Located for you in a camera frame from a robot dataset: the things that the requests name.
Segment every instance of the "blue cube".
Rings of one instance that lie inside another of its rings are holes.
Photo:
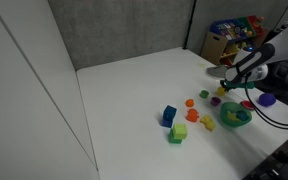
[[[176,114],[176,108],[173,108],[172,106],[167,106],[163,113],[163,121],[173,122],[175,114]]]
[[[172,125],[173,125],[173,121],[166,121],[165,119],[163,119],[162,126],[171,128]]]

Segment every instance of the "green block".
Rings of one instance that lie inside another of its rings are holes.
[[[172,144],[181,144],[182,143],[181,139],[174,139],[172,129],[170,131],[169,138],[170,138],[170,143],[172,143]]]
[[[187,136],[187,130],[185,124],[174,124],[173,128],[174,139],[185,139]]]

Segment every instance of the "toy block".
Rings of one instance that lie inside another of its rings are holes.
[[[173,125],[173,121],[166,121],[166,120],[163,119],[162,126],[171,128],[172,125]]]
[[[188,99],[185,102],[186,107],[193,107],[194,106],[194,100],[193,99]]]
[[[191,122],[196,122],[198,118],[199,118],[199,114],[196,109],[189,109],[187,111],[186,120],[191,121]]]
[[[215,129],[215,123],[213,122],[211,116],[208,114],[203,116],[200,122],[203,123],[205,128],[211,132]]]
[[[187,130],[185,124],[174,124],[173,128],[174,139],[185,139],[187,136]]]
[[[249,119],[249,117],[245,111],[237,111],[236,117],[241,121],[247,121]]]
[[[181,139],[174,139],[174,135],[173,135],[173,130],[171,129],[170,134],[169,134],[169,140],[170,143],[172,144],[181,144],[182,140]]]
[[[236,117],[236,113],[232,113],[231,111],[227,111],[227,119],[231,120],[231,121],[240,121],[237,117]]]
[[[167,106],[163,113],[163,120],[173,122],[175,114],[176,114],[176,108],[173,108],[172,106]]]

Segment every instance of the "blue block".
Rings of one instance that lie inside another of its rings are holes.
[[[166,121],[165,119],[163,119],[163,121],[162,121],[162,126],[164,126],[164,127],[171,128],[172,124],[173,124],[173,121]]]
[[[173,121],[176,114],[176,108],[173,108],[172,106],[167,106],[163,113],[163,121]]]
[[[236,117],[241,121],[247,121],[249,119],[249,117],[245,111],[237,111]]]

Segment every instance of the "orange toy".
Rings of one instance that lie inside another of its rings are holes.
[[[194,106],[194,100],[193,99],[186,100],[185,105],[187,107],[193,107]]]
[[[198,112],[196,111],[196,109],[189,109],[187,111],[186,120],[191,121],[191,122],[196,122],[199,117],[200,116]]]

